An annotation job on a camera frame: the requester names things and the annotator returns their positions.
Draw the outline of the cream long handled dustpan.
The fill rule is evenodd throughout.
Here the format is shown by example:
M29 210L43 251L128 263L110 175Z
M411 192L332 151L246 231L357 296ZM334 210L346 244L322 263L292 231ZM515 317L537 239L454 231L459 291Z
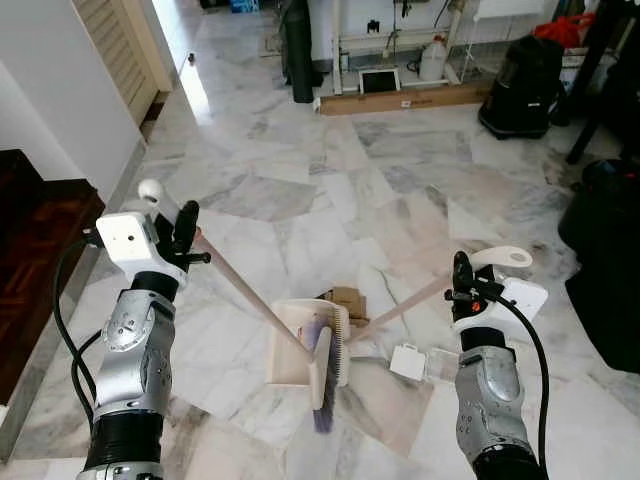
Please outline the cream long handled dustpan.
M489 266L503 266L503 268L530 268L532 256L529 252L513 246L499 246L481 250L468 255L468 260L474 265L475 273ZM508 276L495 273L495 282L500 283ZM320 388L320 380L337 380L338 387L347 385L346 372L325 370L324 365L317 364L314 351L319 342L319 332L328 325L332 333L338 334L338 340L330 342L330 353L339 355L339 364L346 369L351 360L351 353L346 347L352 346L366 335L372 334L389 321L398 319L411 308L416 308L421 302L428 300L433 294L443 294L447 287L452 287L451 279L439 276L433 283L425 285L419 291L403 302L396 303L390 310L384 312L366 328L355 328L349 323L346 308L325 300L278 300L270 307L270 314L266 316L268 323L279 326L270 335L268 352L268 375L266 383L283 385L283 387L311 387Z

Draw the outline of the wooden handled broom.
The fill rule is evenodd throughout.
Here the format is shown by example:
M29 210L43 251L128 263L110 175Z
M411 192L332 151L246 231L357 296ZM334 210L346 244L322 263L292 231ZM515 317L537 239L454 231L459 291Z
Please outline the wooden handled broom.
M141 180L137 195L173 225L179 259L214 265L270 326L266 383L308 388L314 429L329 433L337 389L347 384L347 308L328 300L278 300L269 305L198 227L197 202L180 206L155 179Z

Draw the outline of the clear plastic wrapper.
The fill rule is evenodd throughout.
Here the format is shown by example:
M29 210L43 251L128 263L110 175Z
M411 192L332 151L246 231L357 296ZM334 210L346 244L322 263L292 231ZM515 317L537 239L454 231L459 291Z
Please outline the clear plastic wrapper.
M449 349L430 348L425 353L426 365L424 375L433 383L454 383L458 367L460 367L460 355Z

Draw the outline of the small white box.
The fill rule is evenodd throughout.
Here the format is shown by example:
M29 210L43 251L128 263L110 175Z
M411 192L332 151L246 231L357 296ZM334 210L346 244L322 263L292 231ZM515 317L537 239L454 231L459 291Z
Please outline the small white box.
M424 379L426 366L428 366L428 356L411 344L394 347L390 356L389 370L406 380Z

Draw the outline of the brown cardboard piece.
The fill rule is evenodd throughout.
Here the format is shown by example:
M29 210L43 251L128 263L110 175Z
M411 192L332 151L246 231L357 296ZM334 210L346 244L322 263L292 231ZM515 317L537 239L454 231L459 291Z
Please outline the brown cardboard piece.
M364 294L353 287L342 287L335 285L329 291L317 296L317 300L325 300L335 303L335 305L346 308L349 316L349 323L355 328L366 328L370 324L370 317L367 316L367 302Z

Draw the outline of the large black bag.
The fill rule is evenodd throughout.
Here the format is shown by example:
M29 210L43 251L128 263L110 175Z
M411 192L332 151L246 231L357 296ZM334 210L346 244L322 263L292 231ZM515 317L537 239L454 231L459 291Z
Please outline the large black bag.
M605 366L621 372L640 372L639 251L626 198L632 183L607 160L586 165L557 227L579 265L564 282L573 311Z

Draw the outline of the long flat cardboard box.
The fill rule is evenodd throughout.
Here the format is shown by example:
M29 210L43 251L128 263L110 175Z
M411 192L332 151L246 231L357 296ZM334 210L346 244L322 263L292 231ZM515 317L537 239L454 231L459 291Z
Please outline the long flat cardboard box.
M389 113L389 111L447 108L447 106L479 104L488 97L492 87L488 84L466 83L380 93L349 93L324 96L314 104L315 113L321 115L352 115Z

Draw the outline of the louvered wooden door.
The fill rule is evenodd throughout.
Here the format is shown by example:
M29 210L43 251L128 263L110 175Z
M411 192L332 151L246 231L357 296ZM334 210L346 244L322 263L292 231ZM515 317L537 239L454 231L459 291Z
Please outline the louvered wooden door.
M154 0L70 0L111 82L145 131L174 90L175 70Z

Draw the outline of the white framed tablet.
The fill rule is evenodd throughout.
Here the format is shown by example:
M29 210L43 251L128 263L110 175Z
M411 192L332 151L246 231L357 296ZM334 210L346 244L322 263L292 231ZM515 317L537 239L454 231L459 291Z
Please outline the white framed tablet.
M358 91L385 93L401 90L401 76L396 68L366 69L358 72Z

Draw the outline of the black upright cylinder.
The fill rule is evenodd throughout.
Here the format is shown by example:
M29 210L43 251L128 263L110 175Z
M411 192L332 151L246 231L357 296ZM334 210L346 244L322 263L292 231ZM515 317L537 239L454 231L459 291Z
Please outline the black upright cylinder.
M312 22L308 0L280 1L279 33L282 41L282 74L298 104L315 100L319 79L312 60Z

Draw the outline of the white plastic jug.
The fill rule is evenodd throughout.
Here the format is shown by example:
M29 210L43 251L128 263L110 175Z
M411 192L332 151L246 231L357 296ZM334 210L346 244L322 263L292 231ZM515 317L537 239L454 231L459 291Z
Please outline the white plastic jug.
M448 47L445 37L436 35L420 52L419 78L424 82L445 81Z

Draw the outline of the white metal rack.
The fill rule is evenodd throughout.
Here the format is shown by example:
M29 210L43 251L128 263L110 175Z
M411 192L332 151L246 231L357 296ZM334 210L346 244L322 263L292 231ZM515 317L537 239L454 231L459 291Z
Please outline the white metal rack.
M511 33L511 20L481 19L468 0L332 0L324 12L334 93L358 91L358 72L396 68L403 90L461 84L492 67L481 63ZM448 47L445 81L419 78L419 56L433 37Z

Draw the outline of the red bag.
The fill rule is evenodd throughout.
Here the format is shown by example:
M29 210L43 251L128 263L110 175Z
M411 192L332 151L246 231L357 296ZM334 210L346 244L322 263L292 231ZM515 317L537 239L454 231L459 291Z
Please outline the red bag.
M596 14L562 15L553 22L532 29L532 36L543 38L563 49L580 49L584 45L585 32L593 26Z

